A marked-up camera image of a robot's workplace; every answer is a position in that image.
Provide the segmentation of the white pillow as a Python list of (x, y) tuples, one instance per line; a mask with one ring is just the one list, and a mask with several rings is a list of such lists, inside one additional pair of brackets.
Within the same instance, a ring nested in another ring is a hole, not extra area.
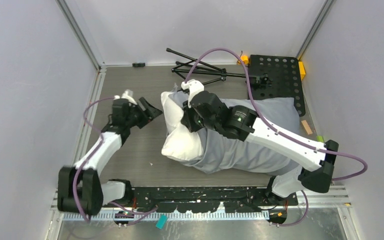
[(205, 153), (207, 131), (201, 129), (198, 132), (190, 132), (181, 124), (184, 115), (182, 106), (183, 102), (188, 100), (188, 95), (181, 91), (164, 91), (160, 97), (167, 128), (161, 154), (184, 163), (201, 160)]

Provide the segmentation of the grey pillowcase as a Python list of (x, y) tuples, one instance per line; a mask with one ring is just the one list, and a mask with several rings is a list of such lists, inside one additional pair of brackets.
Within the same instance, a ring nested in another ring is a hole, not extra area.
[[(300, 133), (300, 117), (293, 106), (291, 97), (256, 100), (263, 116), (276, 125)], [(282, 175), (295, 169), (299, 164), (290, 158), (263, 145), (228, 139), (216, 131), (206, 130), (205, 151), (201, 160), (180, 162), (206, 174), (221, 170), (237, 169), (253, 173)]]

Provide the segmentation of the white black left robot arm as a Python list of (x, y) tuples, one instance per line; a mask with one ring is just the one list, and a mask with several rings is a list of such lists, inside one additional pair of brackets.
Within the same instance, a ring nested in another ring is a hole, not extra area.
[(125, 144), (131, 128), (142, 129), (162, 114), (162, 110), (152, 106), (144, 97), (139, 100), (113, 97), (111, 113), (106, 125), (98, 131), (98, 140), (80, 160), (59, 170), (58, 210), (77, 213), (88, 220), (113, 201), (121, 207), (128, 207), (134, 199), (131, 182), (111, 179), (102, 183), (100, 175), (111, 157)]

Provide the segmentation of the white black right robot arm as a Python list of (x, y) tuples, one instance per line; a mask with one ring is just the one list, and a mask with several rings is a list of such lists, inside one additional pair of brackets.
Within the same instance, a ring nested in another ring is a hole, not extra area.
[(205, 173), (239, 169), (270, 174), (265, 198), (271, 205), (279, 205), (297, 191), (324, 194), (330, 190), (338, 144), (289, 131), (289, 115), (266, 118), (255, 102), (220, 99), (207, 91), (186, 97), (180, 108), (179, 128), (197, 134), (203, 149), (191, 160), (195, 168)]

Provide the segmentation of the black folded stand tripod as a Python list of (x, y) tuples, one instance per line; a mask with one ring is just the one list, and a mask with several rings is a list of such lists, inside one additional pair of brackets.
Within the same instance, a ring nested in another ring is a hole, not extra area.
[[(193, 65), (196, 63), (196, 58), (193, 58), (189, 55), (180, 53), (178, 51), (175, 51), (171, 48), (166, 48), (166, 51), (168, 53), (174, 54), (176, 56), (182, 57), (187, 59), (187, 62), (180, 62), (176, 61), (175, 62), (175, 67), (171, 69), (172, 73), (175, 73), (179, 77), (181, 77), (183, 80), (186, 80), (186, 75), (188, 74), (193, 67)], [(272, 82), (268, 75), (264, 73), (263, 75), (251, 75), (251, 71), (249, 70), (250, 67), (250, 62), (249, 65), (246, 66), (245, 68), (248, 71), (249, 79), (250, 79), (250, 85), (253, 88), (258, 88), (262, 87), (263, 85), (268, 85), (271, 86)], [(242, 78), (245, 79), (246, 76), (244, 73), (233, 73), (233, 72), (228, 72), (226, 68), (220, 68), (215, 65), (200, 61), (199, 64), (195, 67), (195, 69), (192, 71), (192, 74), (197, 74), (197, 75), (206, 75), (206, 76), (217, 76), (216, 79), (209, 80), (203, 83), (203, 85), (208, 85), (212, 84), (215, 82), (219, 81), (226, 81), (227, 77), (233, 77), (233, 78)]]

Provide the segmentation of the black perforated stand plate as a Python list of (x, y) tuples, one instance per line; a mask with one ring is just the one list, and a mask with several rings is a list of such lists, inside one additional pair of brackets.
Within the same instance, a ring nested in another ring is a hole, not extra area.
[(306, 115), (299, 61), (289, 56), (249, 56), (250, 94), (254, 100), (293, 98), (300, 117)]

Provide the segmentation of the wooden block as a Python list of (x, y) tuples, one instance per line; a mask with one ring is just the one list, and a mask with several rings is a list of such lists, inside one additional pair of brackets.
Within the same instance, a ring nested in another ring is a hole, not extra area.
[(303, 130), (305, 131), (305, 133), (307, 135), (312, 135), (313, 134), (313, 130), (312, 130), (312, 128), (309, 125), (307, 120), (302, 120), (301, 121), (301, 126), (302, 126)]

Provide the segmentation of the yellow block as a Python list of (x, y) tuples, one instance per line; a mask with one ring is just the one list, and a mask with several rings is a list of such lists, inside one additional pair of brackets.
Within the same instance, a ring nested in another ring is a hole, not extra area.
[(304, 63), (302, 61), (298, 62), (298, 66), (299, 66), (300, 79), (302, 81), (306, 76), (305, 66), (304, 66)]

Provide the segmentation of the teal tape piece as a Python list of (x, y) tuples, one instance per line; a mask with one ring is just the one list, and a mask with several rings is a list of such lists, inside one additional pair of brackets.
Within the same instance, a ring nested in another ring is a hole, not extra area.
[(159, 230), (162, 230), (164, 228), (167, 220), (168, 220), (168, 217), (165, 214), (162, 214), (159, 217), (158, 221), (156, 222), (156, 225), (155, 225), (156, 228), (159, 229)]

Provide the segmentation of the green block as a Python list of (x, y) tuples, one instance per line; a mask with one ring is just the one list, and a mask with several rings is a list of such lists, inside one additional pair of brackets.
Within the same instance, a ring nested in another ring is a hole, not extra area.
[(316, 136), (316, 140), (318, 141), (318, 142), (321, 142), (321, 143), (324, 143), (325, 141), (324, 141), (324, 138), (321, 136), (321, 135), (317, 135)]

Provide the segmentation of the small black wall clip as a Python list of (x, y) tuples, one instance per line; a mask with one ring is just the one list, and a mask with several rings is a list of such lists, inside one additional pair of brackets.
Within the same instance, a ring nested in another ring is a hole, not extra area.
[(134, 63), (132, 63), (132, 67), (133, 68), (143, 68), (145, 66), (146, 66), (145, 62), (134, 62)]

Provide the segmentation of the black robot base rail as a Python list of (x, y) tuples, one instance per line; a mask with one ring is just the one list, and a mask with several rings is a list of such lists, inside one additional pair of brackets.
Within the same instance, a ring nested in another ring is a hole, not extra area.
[(134, 187), (115, 202), (148, 212), (214, 213), (223, 207), (226, 213), (259, 213), (271, 210), (275, 204), (267, 199), (266, 188), (259, 186), (212, 187)]

